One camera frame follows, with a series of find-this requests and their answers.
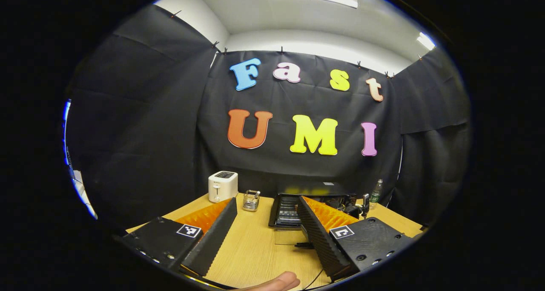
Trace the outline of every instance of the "white wall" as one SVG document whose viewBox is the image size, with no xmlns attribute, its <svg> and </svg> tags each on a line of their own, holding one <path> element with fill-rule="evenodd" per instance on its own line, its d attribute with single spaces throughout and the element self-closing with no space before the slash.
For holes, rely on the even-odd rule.
<svg viewBox="0 0 545 291">
<path fill-rule="evenodd" d="M 157 0 L 155 4 L 173 14 L 181 10 L 177 17 L 197 29 L 211 43 L 219 41 L 216 47 L 224 49 L 229 32 L 203 0 Z"/>
<path fill-rule="evenodd" d="M 334 35 L 332 33 L 305 30 L 263 30 L 230 35 L 215 13 L 203 0 L 157 0 L 159 7 L 176 13 L 177 17 L 197 29 L 210 42 L 219 41 L 218 49 L 227 47 L 229 52 L 238 50 L 272 50 L 301 52 L 343 60 L 353 64 L 361 61 L 363 67 L 379 73 L 399 73 L 412 62 L 358 39 Z"/>
<path fill-rule="evenodd" d="M 379 46 L 358 39 L 332 33 L 304 30 L 264 30 L 231 35 L 227 40 L 229 52 L 237 50 L 273 50 L 300 52 L 334 58 L 353 64 L 388 72 L 389 76 L 399 73 L 412 64 L 410 60 Z"/>
</svg>

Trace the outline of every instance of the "foam letter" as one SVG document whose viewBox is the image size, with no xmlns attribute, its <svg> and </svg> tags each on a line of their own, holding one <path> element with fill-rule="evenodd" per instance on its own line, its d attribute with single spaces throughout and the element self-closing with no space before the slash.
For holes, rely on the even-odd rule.
<svg viewBox="0 0 545 291">
<path fill-rule="evenodd" d="M 257 67 L 260 65 L 261 61 L 258 58 L 249 59 L 242 63 L 234 64 L 229 69 L 235 72 L 235 77 L 237 77 L 237 91 L 242 91 L 249 87 L 253 87 L 256 82 L 250 78 L 252 75 L 254 78 L 257 77 Z"/>
<path fill-rule="evenodd" d="M 294 115 L 293 120 L 296 123 L 295 141 L 290 146 L 292 153 L 304 153 L 306 147 L 304 141 L 307 141 L 308 149 L 311 153 L 316 151 L 321 141 L 321 147 L 318 152 L 321 155 L 337 155 L 335 148 L 335 127 L 337 121 L 332 118 L 324 118 L 318 130 L 315 129 L 310 118 L 306 115 Z"/>
<path fill-rule="evenodd" d="M 291 83 L 298 83 L 301 81 L 301 78 L 299 77 L 301 69 L 299 66 L 288 62 L 278 63 L 277 66 L 279 68 L 272 72 L 272 75 L 277 79 L 288 80 Z"/>
<path fill-rule="evenodd" d="M 361 151 L 361 154 L 364 156 L 376 156 L 376 149 L 374 148 L 374 130 L 376 129 L 376 125 L 373 123 L 361 123 L 361 127 L 364 129 L 364 149 Z"/>
<path fill-rule="evenodd" d="M 244 129 L 244 120 L 250 115 L 246 110 L 233 109 L 229 111 L 231 120 L 227 130 L 227 139 L 236 147 L 243 149 L 254 149 L 260 147 L 265 142 L 267 136 L 267 127 L 269 120 L 273 118 L 271 112 L 257 111 L 254 115 L 257 118 L 257 129 L 255 136 L 251 139 L 244 138 L 242 130 Z"/>
<path fill-rule="evenodd" d="M 333 89 L 340 89 L 341 91 L 346 91 L 350 89 L 350 83 L 348 82 L 348 73 L 344 70 L 334 69 L 331 70 L 331 80 L 329 84 Z"/>
<path fill-rule="evenodd" d="M 374 78 L 367 79 L 365 82 L 369 85 L 369 91 L 373 99 L 376 101 L 382 101 L 384 97 L 378 93 L 378 89 L 381 88 L 380 83 L 378 83 Z"/>
</svg>

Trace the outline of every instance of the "cable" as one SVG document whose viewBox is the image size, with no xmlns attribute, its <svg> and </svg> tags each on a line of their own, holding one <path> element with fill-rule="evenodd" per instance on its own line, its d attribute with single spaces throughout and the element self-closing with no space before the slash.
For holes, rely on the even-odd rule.
<svg viewBox="0 0 545 291">
<path fill-rule="evenodd" d="M 306 286 L 305 288 L 303 288 L 303 289 L 301 289 L 301 290 L 306 290 L 308 287 L 310 287 L 310 285 L 312 285 L 312 284 L 316 281 L 316 279 L 318 279 L 318 277 L 320 277 L 320 274 L 321 274 L 323 271 L 324 271 L 324 270 L 323 270 L 323 268 L 322 268 L 322 270 L 318 273 L 318 275 L 316 276 L 316 278 L 315 278 L 311 283 L 309 283 L 308 286 Z"/>
</svg>

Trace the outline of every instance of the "white toaster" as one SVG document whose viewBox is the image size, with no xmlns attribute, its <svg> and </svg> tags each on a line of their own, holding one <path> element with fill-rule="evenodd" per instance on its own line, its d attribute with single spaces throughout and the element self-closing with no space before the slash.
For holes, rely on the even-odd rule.
<svg viewBox="0 0 545 291">
<path fill-rule="evenodd" d="M 208 177 L 208 199 L 221 202 L 237 196 L 238 174 L 233 171 L 219 171 Z"/>
</svg>

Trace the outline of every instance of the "yellow letter m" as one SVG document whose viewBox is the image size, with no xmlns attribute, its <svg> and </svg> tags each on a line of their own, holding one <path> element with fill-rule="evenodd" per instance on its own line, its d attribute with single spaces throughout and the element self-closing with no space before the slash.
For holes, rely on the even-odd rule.
<svg viewBox="0 0 545 291">
<path fill-rule="evenodd" d="M 321 141 L 321 147 L 318 149 L 320 155 L 337 155 L 337 149 L 335 148 L 335 127 L 337 127 L 338 123 L 336 120 L 324 118 L 318 130 L 315 129 L 312 121 L 306 115 L 294 115 L 293 120 L 296 123 L 296 128 L 295 141 L 290 146 L 292 153 L 305 153 L 306 147 L 304 141 L 306 140 L 311 153 L 316 151 Z"/>
</svg>

